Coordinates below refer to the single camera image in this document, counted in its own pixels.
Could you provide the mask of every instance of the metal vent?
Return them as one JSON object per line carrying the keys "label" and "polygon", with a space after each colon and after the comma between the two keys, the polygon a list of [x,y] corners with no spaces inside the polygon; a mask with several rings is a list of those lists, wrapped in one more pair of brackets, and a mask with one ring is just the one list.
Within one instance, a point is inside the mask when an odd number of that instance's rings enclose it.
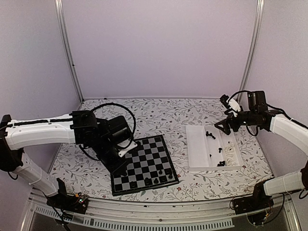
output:
{"label": "metal vent", "polygon": [[[46,208],[36,205],[36,212],[50,218],[60,219],[55,211],[51,208]],[[108,231],[214,231],[227,228],[233,228],[232,219],[223,219],[218,221],[202,222],[195,224],[179,224],[179,225],[158,225],[158,224],[129,224],[123,222],[111,222],[96,218],[79,219],[80,222],[65,219],[71,223],[92,227]]]}

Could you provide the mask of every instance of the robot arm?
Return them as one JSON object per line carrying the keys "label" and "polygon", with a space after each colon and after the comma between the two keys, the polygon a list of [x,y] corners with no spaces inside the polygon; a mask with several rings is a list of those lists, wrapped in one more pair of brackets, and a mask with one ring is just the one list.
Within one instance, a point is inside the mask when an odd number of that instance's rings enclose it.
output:
{"label": "robot arm", "polygon": [[122,157],[137,146],[123,116],[104,120],[90,111],[76,111],[40,120],[12,120],[10,115],[2,118],[0,169],[16,173],[40,189],[49,198],[49,205],[78,213],[85,213],[87,196],[67,195],[64,182],[43,171],[23,150],[47,143],[76,143],[92,148],[111,174],[125,170],[127,162]]}
{"label": "robot arm", "polygon": [[[282,136],[308,156],[308,129],[288,119],[283,110],[268,110],[263,91],[248,92],[249,111],[243,111],[242,107],[235,110],[239,105],[237,106],[228,96],[224,95],[220,100],[228,109],[225,112],[228,116],[216,123],[215,127],[227,135],[230,134],[230,129],[236,132],[240,126],[257,126]],[[272,195],[303,189],[308,189],[308,163],[297,172],[256,184],[251,197],[235,199],[233,205],[237,213],[249,212],[273,204]]]}

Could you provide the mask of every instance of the purple wall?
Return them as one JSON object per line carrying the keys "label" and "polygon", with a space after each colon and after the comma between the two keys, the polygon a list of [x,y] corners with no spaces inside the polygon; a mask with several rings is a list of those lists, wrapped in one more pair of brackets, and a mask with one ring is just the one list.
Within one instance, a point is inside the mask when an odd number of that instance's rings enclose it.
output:
{"label": "purple wall", "polygon": [[[248,90],[264,90],[267,101],[308,124],[308,2],[266,1]],[[275,176],[304,167],[307,157],[285,139],[262,131],[258,140]],[[308,230],[308,200],[294,204],[302,230]]]}
{"label": "purple wall", "polygon": [[240,86],[256,0],[63,5],[85,98],[220,97]]}
{"label": "purple wall", "polygon": [[[59,116],[77,109],[54,1],[2,1],[0,8],[0,116]],[[56,145],[28,148],[44,169]],[[0,230],[16,231],[31,188],[0,171]]]}

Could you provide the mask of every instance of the floral pattern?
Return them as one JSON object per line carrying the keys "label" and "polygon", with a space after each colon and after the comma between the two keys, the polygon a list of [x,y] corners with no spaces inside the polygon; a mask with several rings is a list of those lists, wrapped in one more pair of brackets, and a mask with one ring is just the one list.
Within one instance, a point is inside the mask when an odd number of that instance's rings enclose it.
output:
{"label": "floral pattern", "polygon": [[[112,196],[110,174],[103,164],[87,158],[76,145],[63,144],[51,175],[61,178],[70,193],[124,201],[178,202],[222,199],[252,193],[254,185],[272,177],[272,172],[255,137],[245,129],[235,133],[244,165],[239,170],[189,172],[186,125],[214,125],[225,118],[219,100],[206,99],[115,99],[88,100],[82,110],[101,103],[119,103],[135,115],[135,138],[163,134],[180,183],[156,190]],[[133,126],[128,112],[107,106],[95,112],[98,118],[124,115]]]}

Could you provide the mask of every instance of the leaf pattern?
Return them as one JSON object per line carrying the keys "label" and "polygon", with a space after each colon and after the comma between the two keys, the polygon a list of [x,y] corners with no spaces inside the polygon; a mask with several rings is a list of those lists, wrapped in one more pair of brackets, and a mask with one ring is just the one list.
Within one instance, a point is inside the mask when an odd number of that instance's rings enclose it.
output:
{"label": "leaf pattern", "polygon": [[[226,116],[219,100],[206,99],[114,99],[87,100],[82,110],[101,103],[119,103],[135,115],[135,138],[163,134],[180,183],[161,189],[113,197],[110,174],[101,162],[87,158],[76,145],[63,144],[51,175],[61,178],[70,193],[82,192],[91,197],[124,201],[175,202],[220,199],[252,193],[254,185],[272,177],[272,172],[255,137],[244,129],[235,133],[244,165],[239,170],[189,172],[186,125],[214,125]],[[95,112],[98,118],[124,115],[132,128],[133,121],[122,108],[108,106]],[[91,156],[95,153],[88,149]]]}

